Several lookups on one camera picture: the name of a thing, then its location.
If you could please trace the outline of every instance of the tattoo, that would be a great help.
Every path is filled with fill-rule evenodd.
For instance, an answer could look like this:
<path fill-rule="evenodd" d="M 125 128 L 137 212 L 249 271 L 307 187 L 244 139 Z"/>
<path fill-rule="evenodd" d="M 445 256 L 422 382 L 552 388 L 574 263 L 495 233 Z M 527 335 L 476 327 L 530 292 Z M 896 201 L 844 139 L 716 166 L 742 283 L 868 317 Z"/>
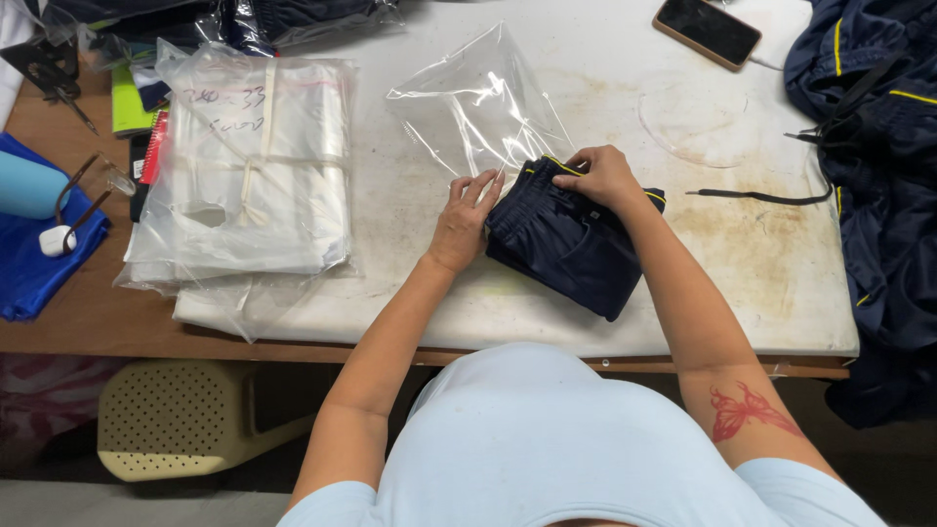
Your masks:
<path fill-rule="evenodd" d="M 794 424 L 794 421 L 771 408 L 771 405 L 764 397 L 750 391 L 745 383 L 736 381 L 736 384 L 745 392 L 745 400 L 742 402 L 724 396 L 719 393 L 715 386 L 709 388 L 709 393 L 713 397 L 709 403 L 716 409 L 716 424 L 712 427 L 713 443 L 718 443 L 723 439 L 729 439 L 736 435 L 742 425 L 749 422 L 750 417 L 754 417 L 766 425 L 774 425 L 787 430 L 797 437 L 806 437 Z"/>

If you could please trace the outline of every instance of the phone case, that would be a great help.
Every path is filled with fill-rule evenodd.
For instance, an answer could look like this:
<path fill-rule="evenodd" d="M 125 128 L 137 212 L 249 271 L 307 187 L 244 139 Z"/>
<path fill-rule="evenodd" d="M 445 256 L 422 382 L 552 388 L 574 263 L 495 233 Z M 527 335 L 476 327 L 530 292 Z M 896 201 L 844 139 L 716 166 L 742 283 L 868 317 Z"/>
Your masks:
<path fill-rule="evenodd" d="M 751 53 L 754 52 L 755 48 L 758 46 L 758 42 L 761 42 L 761 37 L 762 37 L 761 31 L 758 31 L 758 30 L 755 29 L 754 27 L 751 27 L 750 25 L 748 25 L 748 24 L 742 22 L 741 20 L 736 19 L 736 20 L 738 21 L 738 23 L 740 23 L 740 24 L 742 24 L 742 25 L 744 25 L 744 26 L 746 26 L 746 27 L 750 27 L 752 31 L 754 31 L 755 33 L 757 33 L 757 34 L 758 34 L 758 39 L 755 40 L 754 46 L 751 46 L 751 50 L 749 50 L 749 54 L 745 57 L 745 60 L 742 61 L 742 64 L 733 64 L 733 63 L 729 62 L 728 60 L 722 58 L 721 55 L 715 54 L 714 52 L 710 51 L 709 48 L 704 47 L 704 46 L 701 45 L 699 42 L 696 42 L 695 40 L 690 40 L 689 38 L 686 38 L 685 36 L 683 36 L 683 35 L 681 35 L 680 33 L 678 33 L 676 30 L 674 30 L 673 28 L 671 28 L 670 26 L 664 25 L 663 23 L 661 23 L 660 21 L 658 21 L 657 19 L 658 19 L 658 17 L 661 16 L 661 10 L 662 10 L 662 9 L 663 9 L 663 6 L 661 6 L 661 8 L 657 10 L 657 13 L 654 15 L 654 20 L 651 22 L 651 25 L 654 26 L 654 29 L 657 29 L 657 30 L 660 31 L 661 33 L 664 33 L 665 35 L 667 35 L 667 36 L 673 38 L 674 40 L 676 40 L 676 41 L 678 41 L 678 42 L 680 42 L 680 43 L 686 45 L 687 47 L 693 49 L 693 50 L 696 51 L 697 53 L 700 53 L 701 55 L 703 55 L 703 56 L 706 57 L 707 59 L 709 59 L 709 60 L 715 62 L 716 64 L 718 64 L 718 65 L 722 66 L 723 68 L 726 68 L 726 69 L 728 69 L 728 70 L 730 70 L 730 71 L 739 71 L 740 69 L 742 69 L 742 67 L 745 66 L 745 63 L 749 61 L 749 58 L 751 57 Z"/>

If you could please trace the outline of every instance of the folded navy pants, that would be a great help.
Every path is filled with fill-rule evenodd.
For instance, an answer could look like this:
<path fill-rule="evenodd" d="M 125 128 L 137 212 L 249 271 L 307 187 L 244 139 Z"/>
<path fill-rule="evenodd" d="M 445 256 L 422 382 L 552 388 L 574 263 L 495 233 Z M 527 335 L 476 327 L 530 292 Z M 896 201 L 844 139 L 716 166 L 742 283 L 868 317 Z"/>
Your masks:
<path fill-rule="evenodd" d="M 613 322 L 641 278 L 637 253 L 615 213 L 558 188 L 558 173 L 581 175 L 548 156 L 524 164 L 484 223 L 485 254 Z M 663 191 L 645 194 L 663 212 Z"/>

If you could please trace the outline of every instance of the green notebook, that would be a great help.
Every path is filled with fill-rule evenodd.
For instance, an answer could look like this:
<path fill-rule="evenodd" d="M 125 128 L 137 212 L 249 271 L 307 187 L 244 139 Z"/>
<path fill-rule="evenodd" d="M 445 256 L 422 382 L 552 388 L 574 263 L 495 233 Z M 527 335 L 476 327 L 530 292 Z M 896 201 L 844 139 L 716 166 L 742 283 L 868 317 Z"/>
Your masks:
<path fill-rule="evenodd" d="M 140 92 L 133 83 L 133 75 L 127 66 L 111 70 L 112 130 L 118 137 L 126 137 L 150 129 L 156 112 L 143 111 Z"/>

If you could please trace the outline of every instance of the plastic stool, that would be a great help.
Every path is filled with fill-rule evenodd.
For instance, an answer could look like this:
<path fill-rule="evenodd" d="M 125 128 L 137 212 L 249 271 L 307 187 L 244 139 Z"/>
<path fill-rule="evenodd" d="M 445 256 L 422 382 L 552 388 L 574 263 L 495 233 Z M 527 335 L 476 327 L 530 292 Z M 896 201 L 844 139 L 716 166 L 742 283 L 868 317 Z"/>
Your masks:
<path fill-rule="evenodd" d="M 124 481 L 211 474 L 309 431 L 314 414 L 257 433 L 256 369 L 189 359 L 125 366 L 98 400 L 97 455 Z"/>

